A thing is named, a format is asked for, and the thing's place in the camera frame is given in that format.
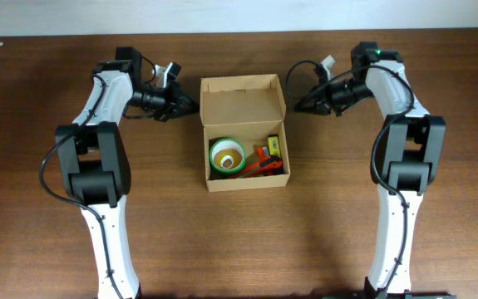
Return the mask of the yellow highlighter marker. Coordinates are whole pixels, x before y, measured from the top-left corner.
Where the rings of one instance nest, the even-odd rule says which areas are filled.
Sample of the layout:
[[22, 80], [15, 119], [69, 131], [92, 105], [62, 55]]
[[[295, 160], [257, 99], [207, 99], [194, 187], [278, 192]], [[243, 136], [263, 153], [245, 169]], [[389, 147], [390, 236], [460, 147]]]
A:
[[282, 155], [281, 155], [281, 149], [279, 144], [279, 137], [277, 135], [270, 135], [268, 137], [268, 143], [269, 143], [269, 154], [281, 158]]

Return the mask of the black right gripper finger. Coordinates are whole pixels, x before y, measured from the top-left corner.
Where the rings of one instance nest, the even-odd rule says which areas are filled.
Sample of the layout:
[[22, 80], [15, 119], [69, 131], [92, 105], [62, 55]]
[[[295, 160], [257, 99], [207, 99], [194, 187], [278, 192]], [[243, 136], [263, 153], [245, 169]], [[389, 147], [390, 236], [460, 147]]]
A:
[[317, 95], [306, 95], [306, 96], [303, 96], [302, 98], [299, 99], [298, 103], [304, 103], [304, 104], [312, 104], [313, 102], [315, 102], [317, 104], [318, 102], [318, 96]]
[[312, 104], [304, 104], [304, 103], [297, 103], [294, 106], [294, 111], [299, 112], [299, 113], [306, 113], [306, 114], [311, 114], [311, 115], [321, 115], [322, 111], [317, 108], [317, 105], [315, 102]]

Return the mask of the brown cardboard box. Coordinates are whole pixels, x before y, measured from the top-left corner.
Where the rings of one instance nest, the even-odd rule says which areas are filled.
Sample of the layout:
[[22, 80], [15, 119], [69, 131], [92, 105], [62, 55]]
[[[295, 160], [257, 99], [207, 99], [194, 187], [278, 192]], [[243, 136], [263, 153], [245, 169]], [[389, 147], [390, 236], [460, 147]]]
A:
[[[291, 169], [284, 128], [286, 104], [276, 74], [204, 78], [200, 83], [200, 119], [204, 132], [205, 182], [210, 192], [284, 187]], [[246, 151], [244, 169], [259, 162], [257, 148], [269, 147], [277, 135], [283, 161], [281, 174], [231, 179], [217, 173], [209, 161], [211, 146], [220, 139], [237, 139]]]

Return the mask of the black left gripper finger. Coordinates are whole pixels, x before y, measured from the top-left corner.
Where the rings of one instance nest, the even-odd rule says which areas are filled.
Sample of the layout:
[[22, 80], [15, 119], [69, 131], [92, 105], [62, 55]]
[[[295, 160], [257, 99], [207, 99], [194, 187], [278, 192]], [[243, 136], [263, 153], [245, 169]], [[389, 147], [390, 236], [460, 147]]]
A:
[[188, 115], [198, 114], [200, 112], [200, 106], [196, 102], [182, 103], [178, 112], [179, 117], [185, 117]]
[[200, 105], [190, 98], [188, 95], [182, 95], [180, 97], [181, 103], [180, 103], [180, 108], [183, 111], [199, 111], [200, 110]]

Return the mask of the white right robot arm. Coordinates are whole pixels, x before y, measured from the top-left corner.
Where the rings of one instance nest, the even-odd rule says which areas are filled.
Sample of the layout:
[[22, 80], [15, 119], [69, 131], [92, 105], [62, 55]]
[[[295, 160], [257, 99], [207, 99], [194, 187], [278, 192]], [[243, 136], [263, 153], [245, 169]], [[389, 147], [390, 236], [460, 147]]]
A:
[[341, 115], [363, 100], [376, 100], [384, 119], [370, 161], [379, 199], [376, 249], [363, 289], [349, 297], [414, 298], [410, 261], [416, 217], [436, 178], [446, 122], [416, 98], [398, 51], [359, 42], [350, 57], [351, 69], [337, 76], [331, 56], [315, 63], [318, 84], [300, 96], [294, 109]]

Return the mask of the orange utility knife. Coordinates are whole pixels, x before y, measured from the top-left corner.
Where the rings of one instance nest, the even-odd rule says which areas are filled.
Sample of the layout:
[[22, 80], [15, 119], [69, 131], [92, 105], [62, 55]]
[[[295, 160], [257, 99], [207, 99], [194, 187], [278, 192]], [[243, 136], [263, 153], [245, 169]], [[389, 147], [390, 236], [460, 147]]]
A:
[[273, 175], [281, 174], [283, 171], [283, 161], [275, 155], [270, 155], [268, 158], [265, 158], [248, 168], [244, 169], [238, 174], [231, 176], [231, 179], [245, 179], [251, 178], [258, 175]]

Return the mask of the small yellow tape roll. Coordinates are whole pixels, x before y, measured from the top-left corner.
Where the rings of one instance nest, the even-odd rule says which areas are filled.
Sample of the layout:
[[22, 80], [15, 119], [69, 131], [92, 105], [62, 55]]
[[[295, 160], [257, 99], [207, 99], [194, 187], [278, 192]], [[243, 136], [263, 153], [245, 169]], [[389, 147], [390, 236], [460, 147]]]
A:
[[216, 153], [213, 161], [219, 169], [231, 170], [242, 164], [243, 156], [236, 149], [222, 149]]

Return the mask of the green tape roll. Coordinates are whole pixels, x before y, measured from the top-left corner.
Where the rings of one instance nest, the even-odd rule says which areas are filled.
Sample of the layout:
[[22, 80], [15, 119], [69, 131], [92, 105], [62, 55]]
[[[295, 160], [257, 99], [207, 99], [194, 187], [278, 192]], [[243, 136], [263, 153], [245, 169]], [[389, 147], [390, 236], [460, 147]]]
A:
[[223, 138], [211, 146], [209, 161], [212, 168], [219, 174], [237, 174], [245, 167], [246, 151], [237, 139]]

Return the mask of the red black stapler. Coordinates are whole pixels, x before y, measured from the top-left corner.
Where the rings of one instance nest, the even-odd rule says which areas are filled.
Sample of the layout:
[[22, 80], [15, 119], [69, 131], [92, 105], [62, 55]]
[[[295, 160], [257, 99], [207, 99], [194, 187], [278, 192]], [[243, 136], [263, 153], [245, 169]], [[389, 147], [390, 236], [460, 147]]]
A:
[[260, 146], [257, 148], [257, 153], [261, 161], [267, 159], [270, 156], [269, 150], [266, 146]]

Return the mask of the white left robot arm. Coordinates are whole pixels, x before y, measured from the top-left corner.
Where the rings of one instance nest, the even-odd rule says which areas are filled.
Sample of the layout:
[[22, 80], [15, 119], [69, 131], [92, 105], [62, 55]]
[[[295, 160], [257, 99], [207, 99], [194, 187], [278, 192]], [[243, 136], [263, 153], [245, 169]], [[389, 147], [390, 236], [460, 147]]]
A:
[[175, 62], [152, 65], [142, 77], [147, 59], [133, 47], [117, 47], [113, 60], [92, 71], [92, 90], [74, 121], [60, 125], [50, 155], [57, 155], [66, 190], [62, 201], [76, 205], [88, 227], [96, 260], [100, 298], [139, 298], [141, 287], [131, 261], [126, 229], [131, 167], [119, 131], [131, 107], [142, 119], [166, 122], [194, 114], [199, 105], [177, 81]]

